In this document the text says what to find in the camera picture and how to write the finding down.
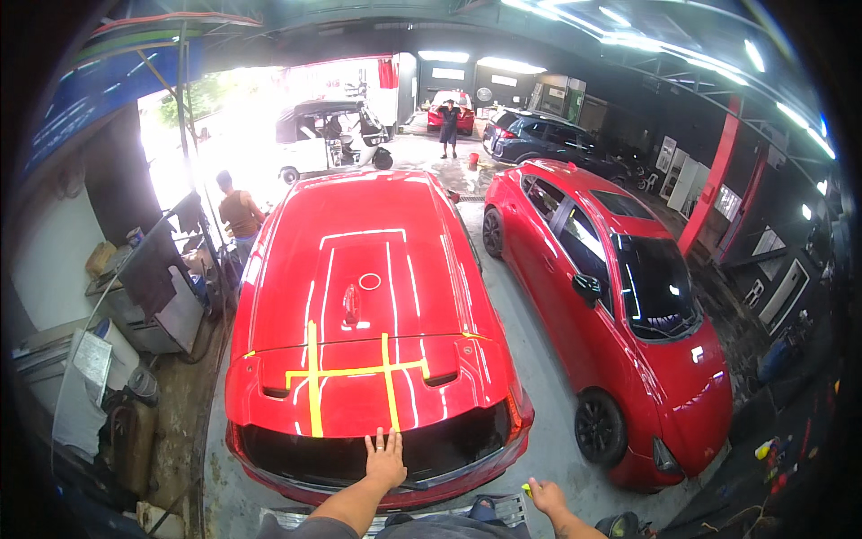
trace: dark blue suv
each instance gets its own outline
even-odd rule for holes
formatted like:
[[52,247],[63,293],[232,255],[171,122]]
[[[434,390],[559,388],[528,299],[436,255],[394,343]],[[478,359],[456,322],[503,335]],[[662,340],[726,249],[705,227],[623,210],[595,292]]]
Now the dark blue suv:
[[493,160],[509,165],[534,157],[571,161],[620,187],[632,176],[589,133],[565,118],[543,112],[500,110],[488,122],[482,146]]

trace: man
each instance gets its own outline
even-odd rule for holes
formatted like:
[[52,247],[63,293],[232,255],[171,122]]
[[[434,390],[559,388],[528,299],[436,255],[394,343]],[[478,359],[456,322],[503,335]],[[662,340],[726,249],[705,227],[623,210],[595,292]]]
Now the man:
[[452,156],[458,157],[455,153],[455,142],[458,139],[458,113],[461,111],[455,105],[454,99],[447,99],[445,107],[440,107],[440,116],[443,118],[443,123],[440,126],[440,142],[443,143],[443,155],[441,159],[448,157],[446,154],[446,144],[452,144]]
[[228,171],[219,172],[215,176],[215,181],[225,194],[224,200],[218,205],[219,218],[234,234],[236,252],[240,256],[240,263],[245,266],[246,260],[252,253],[254,241],[258,238],[260,226],[266,217],[254,203],[248,191],[234,189],[234,181]]
[[[359,539],[371,526],[380,500],[407,478],[402,461],[401,433],[389,430],[384,443],[383,429],[378,427],[377,440],[372,445],[365,437],[368,458],[365,477],[330,496],[298,528],[293,531],[278,527],[273,515],[264,517],[258,539]],[[600,531],[575,517],[565,507],[565,496],[551,481],[529,480],[536,509],[551,519],[554,535],[560,539],[606,539]],[[386,520],[386,527],[377,539],[522,539],[529,538],[523,524],[509,528],[497,520],[493,500],[479,497],[470,517],[430,515],[414,520],[404,513],[395,513]]]

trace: car rear windshield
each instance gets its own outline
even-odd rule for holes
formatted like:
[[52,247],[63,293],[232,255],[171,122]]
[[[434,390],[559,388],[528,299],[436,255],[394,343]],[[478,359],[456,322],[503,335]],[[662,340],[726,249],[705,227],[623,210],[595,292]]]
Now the car rear windshield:
[[500,129],[509,129],[509,126],[512,125],[515,120],[518,119],[518,115],[511,113],[507,110],[501,110],[497,112],[495,116],[492,116],[490,121]]
[[444,101],[452,99],[459,107],[466,107],[470,110],[473,108],[473,103],[470,102],[470,96],[462,94],[459,91],[438,91],[434,96],[432,105],[442,105]]
[[596,197],[602,206],[615,216],[637,217],[638,219],[649,219],[655,221],[643,204],[630,197],[607,191],[592,190],[590,194]]
[[674,240],[611,236],[628,325],[641,339],[676,339],[701,321],[683,255]]
[[[509,434],[509,412],[502,401],[402,434],[407,479],[422,481],[501,448]],[[269,473],[327,486],[344,486],[365,477],[362,438],[312,438],[254,425],[242,427],[241,438],[252,464]]]

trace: brown tank top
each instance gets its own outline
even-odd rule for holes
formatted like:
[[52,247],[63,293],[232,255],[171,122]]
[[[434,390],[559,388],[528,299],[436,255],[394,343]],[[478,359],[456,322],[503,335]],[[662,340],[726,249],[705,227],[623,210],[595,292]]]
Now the brown tank top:
[[234,238],[247,238],[258,232],[258,220],[240,200],[242,191],[234,191],[218,205],[222,221],[230,224]]

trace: red hatchback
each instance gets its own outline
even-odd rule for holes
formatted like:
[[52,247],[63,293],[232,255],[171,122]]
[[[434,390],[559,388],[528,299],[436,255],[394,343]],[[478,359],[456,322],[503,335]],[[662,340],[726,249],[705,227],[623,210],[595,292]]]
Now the red hatchback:
[[318,505],[365,475],[363,436],[403,432],[426,505],[523,454],[533,406],[455,206],[426,172],[294,184],[243,278],[225,386],[227,445],[250,477]]
[[470,101],[470,96],[463,91],[444,90],[438,91],[434,95],[434,101],[431,102],[431,108],[428,109],[428,131],[439,131],[443,125],[443,116],[440,114],[440,107],[445,106],[444,103],[452,99],[455,106],[459,108],[458,122],[456,127],[462,135],[473,134],[473,122],[476,120],[476,112],[473,110],[473,104]]
[[728,435],[730,377],[656,216],[572,163],[529,160],[491,182],[483,242],[547,327],[584,457],[643,492],[702,472]]

